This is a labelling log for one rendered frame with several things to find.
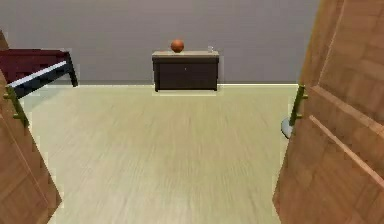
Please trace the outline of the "dark brown cabinet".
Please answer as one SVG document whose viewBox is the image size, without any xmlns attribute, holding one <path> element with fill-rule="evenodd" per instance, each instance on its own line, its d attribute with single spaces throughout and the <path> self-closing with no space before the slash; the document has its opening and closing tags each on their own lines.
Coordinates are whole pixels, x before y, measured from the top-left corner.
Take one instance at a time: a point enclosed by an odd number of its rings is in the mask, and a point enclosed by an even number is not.
<svg viewBox="0 0 384 224">
<path fill-rule="evenodd" d="M 159 90 L 213 90 L 218 87 L 218 51 L 155 51 L 154 87 Z"/>
</svg>

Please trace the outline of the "orange basketball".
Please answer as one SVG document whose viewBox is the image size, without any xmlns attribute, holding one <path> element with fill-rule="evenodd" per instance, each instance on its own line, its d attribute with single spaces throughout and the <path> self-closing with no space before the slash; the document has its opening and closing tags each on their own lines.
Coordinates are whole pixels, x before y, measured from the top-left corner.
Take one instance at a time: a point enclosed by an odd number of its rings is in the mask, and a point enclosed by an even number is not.
<svg viewBox="0 0 384 224">
<path fill-rule="evenodd" d="M 180 39 L 175 39 L 171 42 L 171 49 L 175 53 L 180 53 L 184 50 L 184 42 Z"/>
</svg>

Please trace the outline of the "grey round object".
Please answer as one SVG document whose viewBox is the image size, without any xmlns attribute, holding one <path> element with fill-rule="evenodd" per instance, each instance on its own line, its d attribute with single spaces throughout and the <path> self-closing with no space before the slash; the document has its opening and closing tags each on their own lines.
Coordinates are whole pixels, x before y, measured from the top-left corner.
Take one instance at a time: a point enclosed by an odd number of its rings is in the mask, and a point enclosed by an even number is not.
<svg viewBox="0 0 384 224">
<path fill-rule="evenodd" d="M 282 134 L 289 139 L 292 134 L 293 127 L 290 125 L 290 118 L 287 117 L 281 122 L 281 132 Z"/>
</svg>

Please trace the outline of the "brown wooden room door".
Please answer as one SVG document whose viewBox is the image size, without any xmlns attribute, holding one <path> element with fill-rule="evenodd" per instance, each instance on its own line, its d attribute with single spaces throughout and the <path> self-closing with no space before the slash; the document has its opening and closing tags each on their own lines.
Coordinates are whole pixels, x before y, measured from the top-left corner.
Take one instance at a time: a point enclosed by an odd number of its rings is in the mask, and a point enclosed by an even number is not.
<svg viewBox="0 0 384 224">
<path fill-rule="evenodd" d="M 0 70 L 0 224 L 48 224 L 62 199 L 29 127 L 3 98 Z"/>
<path fill-rule="evenodd" d="M 384 0 L 320 0 L 299 85 L 281 224 L 384 224 Z"/>
</svg>

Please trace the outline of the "dark red bed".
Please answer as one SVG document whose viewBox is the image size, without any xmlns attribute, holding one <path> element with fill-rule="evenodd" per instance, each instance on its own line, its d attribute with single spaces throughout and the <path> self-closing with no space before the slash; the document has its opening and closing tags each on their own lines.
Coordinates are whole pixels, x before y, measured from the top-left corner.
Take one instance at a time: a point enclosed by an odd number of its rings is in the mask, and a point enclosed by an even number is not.
<svg viewBox="0 0 384 224">
<path fill-rule="evenodd" d="M 0 70 L 18 99 L 68 74 L 78 85 L 70 53 L 61 50 L 9 49 L 0 51 Z"/>
</svg>

